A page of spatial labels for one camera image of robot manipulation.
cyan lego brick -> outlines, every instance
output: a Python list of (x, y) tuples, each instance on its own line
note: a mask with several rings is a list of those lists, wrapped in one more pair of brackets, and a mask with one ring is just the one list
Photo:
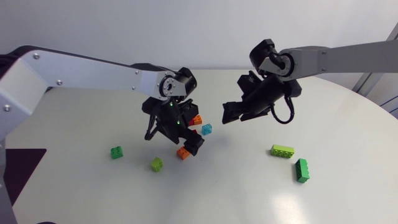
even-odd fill
[(111, 149), (111, 157), (112, 157), (112, 159), (117, 159), (117, 158), (123, 157), (122, 147), (118, 146), (118, 147), (112, 148)]
[(155, 172), (159, 172), (162, 167), (163, 161), (159, 157), (155, 157), (155, 159), (150, 164), (150, 168), (152, 168), (152, 170)]
[(294, 148), (286, 146), (273, 145), (271, 148), (271, 155), (283, 158), (291, 158), (294, 154)]
[(308, 164), (305, 159), (298, 159), (295, 164), (297, 182), (304, 183), (310, 178), (310, 173), (308, 171)]
[(201, 132), (203, 135), (210, 134), (212, 132), (213, 128), (211, 127), (211, 124), (206, 124), (201, 127)]

screw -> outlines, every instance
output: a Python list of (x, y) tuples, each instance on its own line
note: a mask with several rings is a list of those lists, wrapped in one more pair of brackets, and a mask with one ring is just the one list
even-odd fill
[(4, 107), (2, 108), (5, 112), (9, 112), (11, 110), (11, 106), (10, 105), (4, 105)]

lime green lego brick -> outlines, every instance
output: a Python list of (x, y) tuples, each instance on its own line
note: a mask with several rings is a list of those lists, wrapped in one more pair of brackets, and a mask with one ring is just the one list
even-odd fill
[(273, 145), (271, 148), (271, 155), (273, 156), (291, 158), (293, 154), (294, 148), (292, 147)]
[(159, 157), (155, 157), (155, 159), (150, 164), (150, 168), (152, 168), (152, 170), (155, 172), (159, 172), (162, 167), (163, 161)]
[(117, 159), (117, 158), (123, 157), (122, 147), (118, 146), (118, 147), (112, 148), (111, 149), (111, 157), (112, 157), (112, 159)]
[(298, 159), (295, 164), (297, 182), (304, 183), (310, 178), (310, 173), (308, 171), (308, 164), (305, 159)]

lego brick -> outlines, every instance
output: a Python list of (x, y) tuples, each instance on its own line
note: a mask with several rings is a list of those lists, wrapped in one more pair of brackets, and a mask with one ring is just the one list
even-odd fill
[(179, 150), (177, 150), (177, 155), (179, 158), (184, 160), (190, 155), (190, 153), (182, 146)]
[(111, 149), (111, 157), (112, 157), (112, 159), (117, 159), (117, 158), (123, 157), (122, 147), (118, 146), (118, 147), (112, 148)]
[(213, 128), (211, 127), (211, 124), (206, 124), (201, 127), (201, 132), (203, 135), (210, 134), (212, 132)]
[(203, 121), (202, 121), (200, 115), (196, 115), (196, 116), (193, 118), (193, 125), (198, 125), (198, 124), (202, 124), (202, 123), (203, 123)]
[(310, 173), (308, 171), (308, 164), (305, 159), (298, 159), (295, 164), (297, 182), (304, 183), (310, 178)]
[(152, 170), (155, 172), (159, 172), (162, 167), (163, 161), (159, 157), (155, 157), (155, 159), (150, 164), (150, 168), (152, 168)]
[(271, 155), (273, 156), (291, 158), (293, 154), (294, 148), (292, 147), (273, 145), (271, 148)]

round table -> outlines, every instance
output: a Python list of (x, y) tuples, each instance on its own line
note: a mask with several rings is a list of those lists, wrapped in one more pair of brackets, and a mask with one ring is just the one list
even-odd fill
[[(398, 122), (368, 99), (319, 78), (299, 80), (295, 118), (222, 124), (222, 104), (240, 101), (247, 70), (194, 70), (204, 136), (184, 161), (158, 133), (145, 141), (146, 96), (56, 88), (7, 137), (7, 148), (47, 153), (14, 205), (19, 223), (398, 223)], [(289, 117), (284, 100), (276, 103)], [(200, 133), (201, 126), (192, 126)], [(273, 144), (295, 148), (291, 159)], [(112, 160), (121, 146), (124, 157)], [(151, 171), (160, 157), (164, 166)], [(295, 162), (310, 179), (298, 183)]]

